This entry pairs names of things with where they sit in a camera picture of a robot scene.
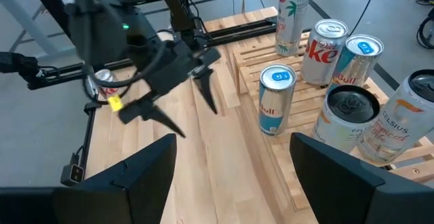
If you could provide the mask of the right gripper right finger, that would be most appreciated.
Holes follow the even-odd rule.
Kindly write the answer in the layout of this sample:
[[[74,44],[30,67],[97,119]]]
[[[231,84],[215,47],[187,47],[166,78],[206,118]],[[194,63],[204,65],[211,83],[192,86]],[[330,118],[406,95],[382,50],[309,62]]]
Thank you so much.
[[[290,138],[296,175],[319,223],[433,224],[433,189],[300,132]]]

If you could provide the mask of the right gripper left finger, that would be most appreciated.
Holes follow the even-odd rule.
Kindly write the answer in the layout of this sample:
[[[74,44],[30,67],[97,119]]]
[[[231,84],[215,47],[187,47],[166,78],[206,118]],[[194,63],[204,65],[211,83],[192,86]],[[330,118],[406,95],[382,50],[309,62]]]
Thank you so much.
[[[73,187],[3,187],[1,222],[159,224],[176,154],[176,135],[166,134]]]

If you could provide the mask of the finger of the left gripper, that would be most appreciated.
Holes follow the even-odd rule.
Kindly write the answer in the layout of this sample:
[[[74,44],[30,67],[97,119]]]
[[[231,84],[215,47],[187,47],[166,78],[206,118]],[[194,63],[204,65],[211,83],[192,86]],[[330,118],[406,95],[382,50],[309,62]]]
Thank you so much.
[[[164,111],[148,100],[133,100],[119,110],[118,116],[124,124],[130,123],[136,117],[141,117],[144,121],[151,119],[163,124],[180,136],[185,136],[184,132]]]
[[[197,66],[191,71],[193,81],[201,93],[209,108],[217,113],[216,105],[212,97],[210,77],[214,72],[209,66],[220,58],[220,53],[216,48],[208,48],[200,51],[193,56]]]

